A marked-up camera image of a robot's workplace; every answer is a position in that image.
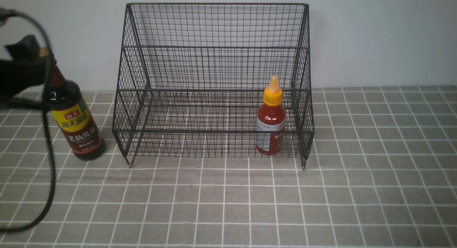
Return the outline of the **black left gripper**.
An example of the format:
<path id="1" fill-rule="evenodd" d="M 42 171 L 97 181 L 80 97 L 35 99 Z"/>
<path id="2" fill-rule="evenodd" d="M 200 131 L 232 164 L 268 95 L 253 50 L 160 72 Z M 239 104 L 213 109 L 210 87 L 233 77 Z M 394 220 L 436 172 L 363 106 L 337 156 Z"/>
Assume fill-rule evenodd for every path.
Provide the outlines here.
<path id="1" fill-rule="evenodd" d="M 24 90 L 44 85 L 47 81 L 46 57 L 34 35 L 26 35 L 13 44 L 4 45 L 10 59 L 0 61 L 0 100 L 7 100 Z"/>

